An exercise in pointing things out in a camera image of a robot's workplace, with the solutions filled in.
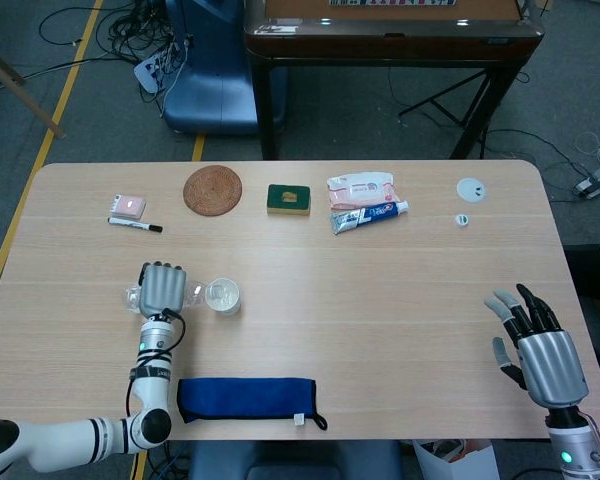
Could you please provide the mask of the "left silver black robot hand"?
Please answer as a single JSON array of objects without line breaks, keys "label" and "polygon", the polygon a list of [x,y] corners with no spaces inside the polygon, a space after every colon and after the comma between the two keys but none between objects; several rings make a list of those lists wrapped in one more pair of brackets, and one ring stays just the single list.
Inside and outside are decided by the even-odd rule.
[{"label": "left silver black robot hand", "polygon": [[141,270],[138,308],[143,317],[161,314],[165,309],[180,313],[183,309],[186,272],[169,263],[146,262]]}]

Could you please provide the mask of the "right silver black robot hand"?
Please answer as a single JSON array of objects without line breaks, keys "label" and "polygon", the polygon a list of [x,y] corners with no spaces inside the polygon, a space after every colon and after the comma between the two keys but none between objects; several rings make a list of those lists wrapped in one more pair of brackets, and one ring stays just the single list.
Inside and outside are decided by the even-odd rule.
[{"label": "right silver black robot hand", "polygon": [[531,400],[548,410],[570,408],[589,394],[575,344],[552,308],[526,286],[516,295],[496,289],[484,305],[501,321],[517,355],[513,362],[504,340],[492,348],[501,372],[525,390]]}]

